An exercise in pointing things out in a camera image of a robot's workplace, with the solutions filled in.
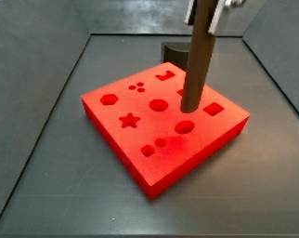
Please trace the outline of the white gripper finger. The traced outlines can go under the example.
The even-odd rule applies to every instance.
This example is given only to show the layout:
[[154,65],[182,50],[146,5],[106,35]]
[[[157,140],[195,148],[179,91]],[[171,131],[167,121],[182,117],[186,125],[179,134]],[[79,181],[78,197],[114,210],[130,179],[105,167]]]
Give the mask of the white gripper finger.
[[209,34],[217,35],[219,33],[219,30],[223,29],[225,23],[228,21],[232,5],[233,5],[233,0],[218,0],[213,18],[207,28]]
[[185,13],[185,17],[183,17],[185,25],[193,25],[194,15],[195,15],[195,5],[197,5],[197,0],[187,1],[186,13]]

